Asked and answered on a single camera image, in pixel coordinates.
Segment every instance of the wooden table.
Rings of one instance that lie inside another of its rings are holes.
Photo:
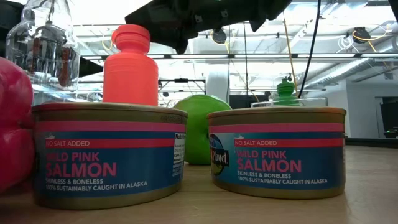
[[[0,223],[398,223],[398,149],[347,147],[346,191],[324,200],[276,200],[227,192],[210,167],[186,166],[183,188],[131,207],[64,211],[41,208],[30,193],[0,196]]]

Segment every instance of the ceiling pipe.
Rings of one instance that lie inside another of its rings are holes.
[[[390,38],[387,41],[376,46],[377,52],[379,53],[394,53],[397,49],[394,46],[397,43],[396,38]],[[352,76],[358,72],[362,72],[377,65],[377,61],[374,58],[361,58],[346,64],[337,65],[311,79],[305,88],[313,88],[315,86],[327,86],[332,83],[337,83],[349,76]]]

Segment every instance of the white wall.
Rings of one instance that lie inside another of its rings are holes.
[[[349,106],[348,106],[348,97],[347,97],[347,88],[346,81],[342,80],[335,86],[327,86],[326,91],[322,92],[310,92],[306,96],[306,98],[310,97],[327,97],[329,99],[329,106],[343,108],[347,111],[345,128],[346,134],[351,137],[351,125],[350,125],[350,116],[349,116]]]
[[[395,84],[347,84],[352,138],[379,138],[376,98],[398,96]]]

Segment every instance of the red object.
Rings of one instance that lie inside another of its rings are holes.
[[[31,130],[19,126],[28,118],[33,101],[29,77],[12,62],[0,58],[0,192],[18,184],[31,172],[34,147]]]
[[[158,68],[145,55],[150,47],[149,31],[138,25],[121,25],[112,41],[121,53],[105,61],[103,101],[157,106]]]

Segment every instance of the tin can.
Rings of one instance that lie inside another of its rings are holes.
[[[32,111],[37,204],[123,207],[180,188],[186,112],[113,103],[50,103]]]
[[[334,197],[345,188],[345,114],[283,106],[208,115],[213,182],[258,197]]]

